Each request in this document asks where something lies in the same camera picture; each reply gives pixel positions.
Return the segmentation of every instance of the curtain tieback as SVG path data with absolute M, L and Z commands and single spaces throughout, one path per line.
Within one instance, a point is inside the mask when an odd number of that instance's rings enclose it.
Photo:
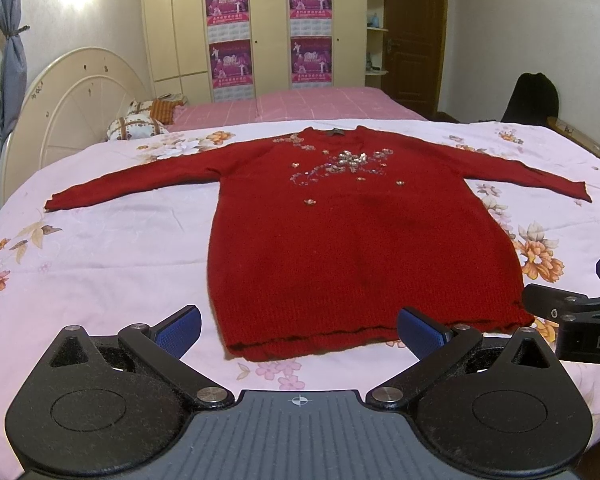
M 24 32 L 25 30 L 29 30 L 31 27 L 29 27 L 29 25 L 25 25 L 24 27 L 20 27 L 18 30 L 14 31 L 14 32 L 9 32 L 7 34 L 7 38 L 13 38 L 14 36 L 18 36 L 21 32 Z

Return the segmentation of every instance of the headboard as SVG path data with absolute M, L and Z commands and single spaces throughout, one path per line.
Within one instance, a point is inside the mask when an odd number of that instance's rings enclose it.
M 148 96 L 133 69 L 109 50 L 80 48 L 55 60 L 29 87 L 2 149 L 0 208 L 37 170 L 105 140 L 129 103 Z

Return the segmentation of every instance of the brown wooden door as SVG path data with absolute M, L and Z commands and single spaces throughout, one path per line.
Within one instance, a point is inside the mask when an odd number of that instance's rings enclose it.
M 385 0 L 382 90 L 402 106 L 433 117 L 438 108 L 446 0 Z

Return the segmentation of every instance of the screw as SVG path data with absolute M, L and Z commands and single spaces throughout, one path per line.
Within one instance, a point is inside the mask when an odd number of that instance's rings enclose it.
M 208 388 L 202 388 L 196 394 L 196 396 L 202 402 L 208 402 L 209 404 L 217 404 L 222 402 L 229 396 L 229 392 L 224 388 L 218 388 L 216 386 L 210 386 Z
M 378 402 L 382 402 L 383 404 L 391 404 L 392 402 L 397 402 L 400 400 L 403 397 L 403 394 L 398 388 L 381 386 L 380 388 L 373 390 L 371 396 Z

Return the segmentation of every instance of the sweater sleeve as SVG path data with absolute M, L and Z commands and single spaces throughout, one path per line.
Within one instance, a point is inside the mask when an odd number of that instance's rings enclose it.
M 585 182 L 572 182 L 553 173 L 530 168 L 518 160 L 507 160 L 486 153 L 433 144 L 414 137 L 404 137 L 404 139 L 409 139 L 412 148 L 440 160 L 460 173 L 463 178 L 510 182 L 525 187 L 542 187 L 572 198 L 592 202 Z
M 141 164 L 55 193 L 46 202 L 45 209 L 56 211 L 87 207 L 131 193 L 176 184 L 217 182 L 236 165 L 261 155 L 269 147 L 270 141 L 268 144 L 258 140 L 236 142 L 208 152 Z

